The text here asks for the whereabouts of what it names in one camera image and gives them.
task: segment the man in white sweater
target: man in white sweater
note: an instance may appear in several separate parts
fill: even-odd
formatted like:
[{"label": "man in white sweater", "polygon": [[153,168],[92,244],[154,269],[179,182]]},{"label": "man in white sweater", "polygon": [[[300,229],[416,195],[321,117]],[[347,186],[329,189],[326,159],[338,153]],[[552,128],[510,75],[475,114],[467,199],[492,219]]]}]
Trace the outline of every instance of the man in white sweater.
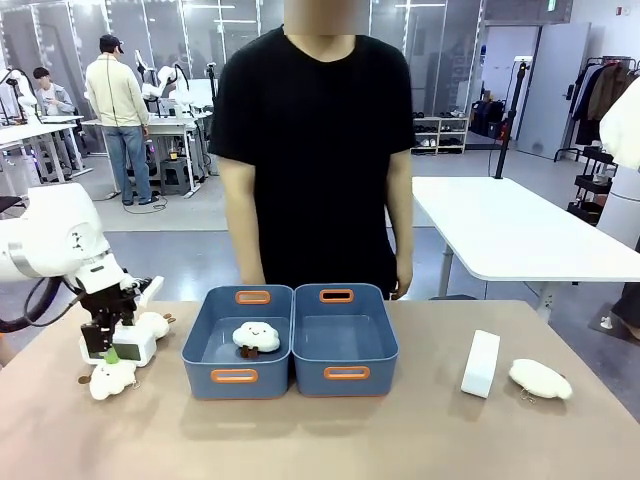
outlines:
[{"label": "man in white sweater", "polygon": [[144,137],[149,135],[149,112],[133,71],[120,63],[120,40],[113,35],[100,38],[98,59],[87,67],[87,92],[91,108],[102,123],[115,177],[122,190],[122,203],[133,205],[133,191],[127,175],[129,154],[136,178],[138,204],[149,205],[158,198],[151,193]]}]

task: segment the door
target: door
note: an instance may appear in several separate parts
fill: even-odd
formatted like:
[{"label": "door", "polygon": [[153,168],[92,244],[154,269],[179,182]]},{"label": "door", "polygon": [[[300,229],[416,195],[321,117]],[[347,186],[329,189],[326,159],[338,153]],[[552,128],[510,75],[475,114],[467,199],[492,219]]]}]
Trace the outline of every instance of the door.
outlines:
[{"label": "door", "polygon": [[518,150],[552,159],[564,148],[570,125],[573,84],[585,60],[590,23],[542,27]]}]

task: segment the brown table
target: brown table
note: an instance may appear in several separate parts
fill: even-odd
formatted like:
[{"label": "brown table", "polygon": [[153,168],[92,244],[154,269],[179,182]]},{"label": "brown table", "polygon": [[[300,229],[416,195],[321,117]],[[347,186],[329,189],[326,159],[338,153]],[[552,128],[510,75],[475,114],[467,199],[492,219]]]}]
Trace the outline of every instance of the brown table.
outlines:
[{"label": "brown table", "polygon": [[[384,398],[198,401],[180,350],[197,303],[155,303],[178,321],[141,386],[105,402],[77,383],[77,308],[0,372],[0,479],[624,479],[640,427],[521,302],[389,305],[400,357]],[[474,330],[502,337],[487,400],[460,391]],[[520,398],[512,360],[563,373],[568,402]]]}]

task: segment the orange handle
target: orange handle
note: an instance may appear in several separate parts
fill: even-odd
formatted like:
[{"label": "orange handle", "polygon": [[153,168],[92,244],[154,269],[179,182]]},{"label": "orange handle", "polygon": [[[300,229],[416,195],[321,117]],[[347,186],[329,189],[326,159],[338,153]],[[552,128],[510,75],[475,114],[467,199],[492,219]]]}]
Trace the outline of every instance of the orange handle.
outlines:
[{"label": "orange handle", "polygon": [[324,378],[327,380],[366,380],[371,375],[369,367],[327,367]]},{"label": "orange handle", "polygon": [[[328,295],[340,295],[339,297],[329,297]],[[322,303],[351,303],[353,302],[353,290],[350,288],[341,288],[335,290],[322,290],[320,292],[320,301]]]},{"label": "orange handle", "polygon": [[214,370],[211,372],[211,380],[216,383],[256,383],[258,372],[252,368]]},{"label": "orange handle", "polygon": [[266,305],[271,302],[271,294],[266,290],[241,290],[236,293],[236,303],[240,305]]}]

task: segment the white rectangular block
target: white rectangular block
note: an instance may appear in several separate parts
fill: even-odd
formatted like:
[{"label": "white rectangular block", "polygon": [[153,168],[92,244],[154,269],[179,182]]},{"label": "white rectangular block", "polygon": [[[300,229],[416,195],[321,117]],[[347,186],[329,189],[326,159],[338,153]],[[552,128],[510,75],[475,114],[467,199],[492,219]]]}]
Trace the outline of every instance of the white rectangular block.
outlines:
[{"label": "white rectangular block", "polygon": [[476,330],[471,351],[464,371],[461,390],[478,397],[487,398],[498,362],[500,337],[493,333]]}]

